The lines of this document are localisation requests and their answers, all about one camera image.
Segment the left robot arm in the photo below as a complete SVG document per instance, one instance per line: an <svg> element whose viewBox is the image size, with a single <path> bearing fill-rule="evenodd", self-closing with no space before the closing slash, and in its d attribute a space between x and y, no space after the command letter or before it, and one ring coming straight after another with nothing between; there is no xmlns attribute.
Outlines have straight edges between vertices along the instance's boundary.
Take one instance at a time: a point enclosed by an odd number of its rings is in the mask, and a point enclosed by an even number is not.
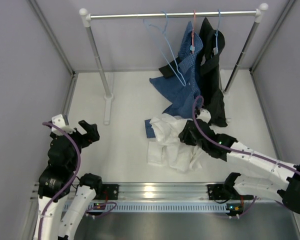
<svg viewBox="0 0 300 240"><path fill-rule="evenodd" d="M44 126L51 129L52 141L47 153L47 167L38 180L35 240L74 239L89 203L103 195L102 178L86 173L80 178L70 206L63 212L81 166L82 149L100 139L97 124L89 124L85 120L78 124L85 130L84 134L70 127L63 115L43 122Z"/></svg>

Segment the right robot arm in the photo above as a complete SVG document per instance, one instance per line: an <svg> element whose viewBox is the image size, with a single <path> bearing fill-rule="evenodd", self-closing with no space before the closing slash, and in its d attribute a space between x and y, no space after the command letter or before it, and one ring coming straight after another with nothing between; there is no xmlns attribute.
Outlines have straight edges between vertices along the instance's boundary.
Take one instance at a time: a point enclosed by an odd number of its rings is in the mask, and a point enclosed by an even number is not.
<svg viewBox="0 0 300 240"><path fill-rule="evenodd" d="M186 145L196 146L229 165L223 194L254 196L281 203L300 215L300 163L284 162L247 147L235 137L214 132L208 123L188 120L178 135Z"/></svg>

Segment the white shirt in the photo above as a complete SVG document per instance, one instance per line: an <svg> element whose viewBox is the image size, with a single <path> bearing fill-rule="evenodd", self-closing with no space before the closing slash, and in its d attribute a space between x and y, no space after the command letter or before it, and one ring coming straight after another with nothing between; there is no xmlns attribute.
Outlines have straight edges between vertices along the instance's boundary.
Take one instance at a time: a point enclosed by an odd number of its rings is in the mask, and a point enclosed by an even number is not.
<svg viewBox="0 0 300 240"><path fill-rule="evenodd" d="M179 134L187 119L163 113L150 119L154 137L148 143L147 163L158 167L168 166L178 172L201 170L203 150L181 142Z"/></svg>

